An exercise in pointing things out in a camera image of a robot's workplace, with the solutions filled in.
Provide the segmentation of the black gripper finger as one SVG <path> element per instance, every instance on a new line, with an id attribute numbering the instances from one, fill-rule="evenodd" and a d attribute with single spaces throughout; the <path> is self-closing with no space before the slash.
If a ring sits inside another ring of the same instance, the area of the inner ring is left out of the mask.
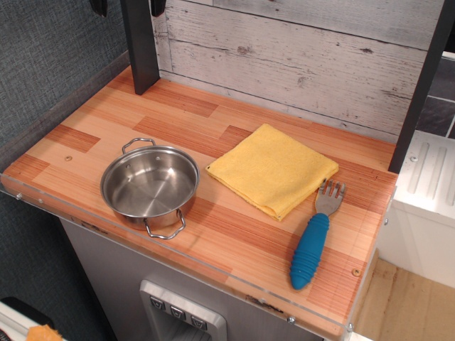
<path id="1" fill-rule="evenodd" d="M 107 16 L 107 0 L 90 0 L 90 5 L 98 16 Z"/>
<path id="2" fill-rule="evenodd" d="M 165 11 L 165 0 L 151 0 L 151 15 L 160 16 Z"/>

